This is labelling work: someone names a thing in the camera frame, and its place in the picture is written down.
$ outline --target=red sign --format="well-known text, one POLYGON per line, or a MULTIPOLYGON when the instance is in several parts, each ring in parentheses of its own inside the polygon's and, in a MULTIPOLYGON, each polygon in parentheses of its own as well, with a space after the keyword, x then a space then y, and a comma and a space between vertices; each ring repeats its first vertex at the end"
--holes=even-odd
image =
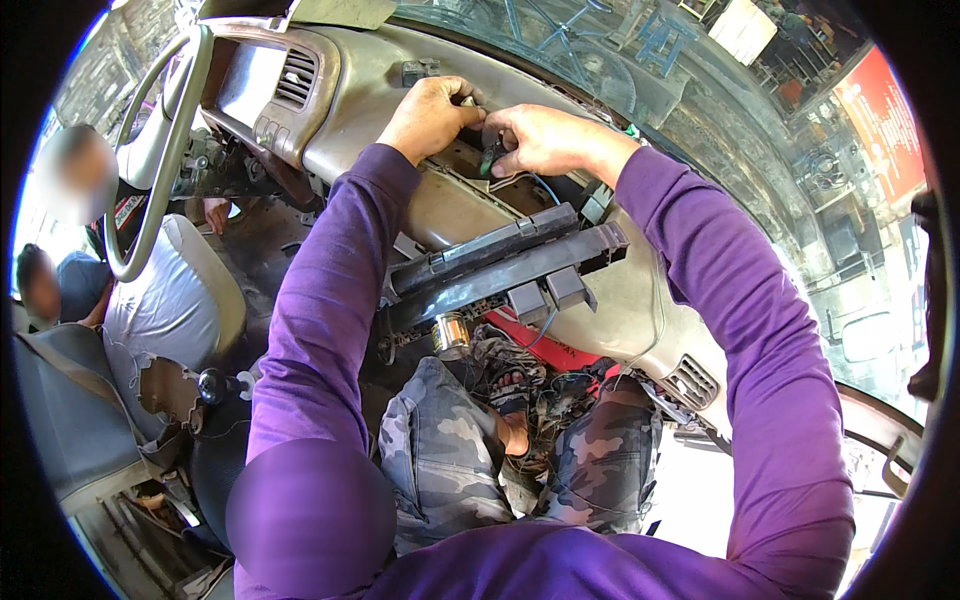
POLYGON ((925 181, 910 107, 877 48, 867 53, 833 93, 853 121, 888 203, 925 181))

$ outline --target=purple long-sleeve shirt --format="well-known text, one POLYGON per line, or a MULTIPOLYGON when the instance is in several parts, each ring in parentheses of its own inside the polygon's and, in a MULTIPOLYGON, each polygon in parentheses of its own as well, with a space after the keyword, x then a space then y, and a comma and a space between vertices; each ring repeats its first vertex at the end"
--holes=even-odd
MULTIPOLYGON (((337 179, 276 299, 248 462, 299 438, 366 452, 357 373, 387 252, 419 183, 399 152, 378 144, 337 179)), ((407 554, 366 598, 833 596, 853 537, 852 489, 840 403, 806 304, 749 219, 669 157, 639 149, 616 199, 662 253, 677 300, 697 309, 727 354, 735 509, 727 559, 646 536, 524 520, 407 554)), ((235 591, 279 597, 239 564, 235 591)))

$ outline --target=side mirror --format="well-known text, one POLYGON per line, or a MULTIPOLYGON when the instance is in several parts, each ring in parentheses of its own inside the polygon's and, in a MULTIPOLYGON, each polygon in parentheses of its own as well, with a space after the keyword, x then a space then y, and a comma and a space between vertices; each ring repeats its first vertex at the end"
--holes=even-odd
POLYGON ((862 363, 893 351, 897 326, 889 312, 874 313, 845 324, 840 333, 844 357, 862 363))

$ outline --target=windshield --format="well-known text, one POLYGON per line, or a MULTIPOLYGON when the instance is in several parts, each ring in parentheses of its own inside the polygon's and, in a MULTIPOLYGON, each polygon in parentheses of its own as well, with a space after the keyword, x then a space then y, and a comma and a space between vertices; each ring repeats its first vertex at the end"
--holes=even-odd
POLYGON ((834 377, 923 421, 925 186, 909 106, 827 0, 432 0, 395 17, 533 62, 724 186, 821 327, 834 377))

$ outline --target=air vent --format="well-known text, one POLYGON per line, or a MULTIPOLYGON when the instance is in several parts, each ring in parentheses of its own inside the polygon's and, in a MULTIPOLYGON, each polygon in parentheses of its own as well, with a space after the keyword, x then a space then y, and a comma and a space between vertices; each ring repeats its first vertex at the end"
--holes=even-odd
POLYGON ((287 60, 283 63, 280 80, 276 83, 274 99, 294 108, 303 108, 316 74, 317 65, 313 59, 306 53, 291 48, 287 51, 287 60))
POLYGON ((716 380, 686 354, 680 359, 680 365, 666 376, 666 383, 674 388, 677 399, 693 410, 704 410, 717 397, 716 380))

